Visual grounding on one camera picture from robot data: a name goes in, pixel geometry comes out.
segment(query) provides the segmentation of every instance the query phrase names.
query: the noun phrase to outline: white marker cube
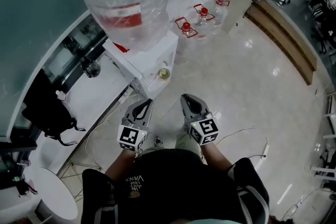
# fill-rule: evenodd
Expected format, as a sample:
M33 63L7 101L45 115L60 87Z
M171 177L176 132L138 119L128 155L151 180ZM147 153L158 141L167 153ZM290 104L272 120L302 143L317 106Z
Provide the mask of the white marker cube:
M219 131L214 118L192 122L189 126L189 134L202 146L215 142Z
M147 132L120 124L117 141L121 148L138 152L147 139Z

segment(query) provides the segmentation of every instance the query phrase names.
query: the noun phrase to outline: white round table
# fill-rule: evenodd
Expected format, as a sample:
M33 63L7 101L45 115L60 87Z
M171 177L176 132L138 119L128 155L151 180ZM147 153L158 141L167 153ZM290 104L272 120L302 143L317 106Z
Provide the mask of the white round table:
M78 215L78 208L71 192L53 172L39 168L34 183L39 196L46 206L56 215L73 220Z

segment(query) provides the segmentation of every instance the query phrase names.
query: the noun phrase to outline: black t-shirt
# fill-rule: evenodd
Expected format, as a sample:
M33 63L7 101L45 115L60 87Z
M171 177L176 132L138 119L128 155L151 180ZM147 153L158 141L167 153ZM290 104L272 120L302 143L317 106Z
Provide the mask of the black t-shirt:
M210 218L245 222L234 182L186 150L141 156L117 197L119 223Z

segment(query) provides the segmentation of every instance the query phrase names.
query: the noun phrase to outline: shoe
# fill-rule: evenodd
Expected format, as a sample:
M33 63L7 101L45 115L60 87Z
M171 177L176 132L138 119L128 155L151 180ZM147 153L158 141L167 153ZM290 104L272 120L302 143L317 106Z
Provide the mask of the shoe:
M154 146L155 147L164 147L163 141L158 136L156 136L154 138Z

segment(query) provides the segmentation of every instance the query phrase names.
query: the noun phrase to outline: pants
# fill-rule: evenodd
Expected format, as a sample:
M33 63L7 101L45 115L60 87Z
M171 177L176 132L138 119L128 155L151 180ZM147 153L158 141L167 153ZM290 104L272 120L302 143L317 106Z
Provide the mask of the pants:
M177 135L175 148L179 148L179 149L186 150L186 151L191 151L201 158L201 150L199 148L198 143L195 141L195 139L190 137L188 133L181 133ZM147 148L146 150L142 152L141 155L148 154L153 151L159 151L159 150L164 150L164 147L154 146L154 147Z

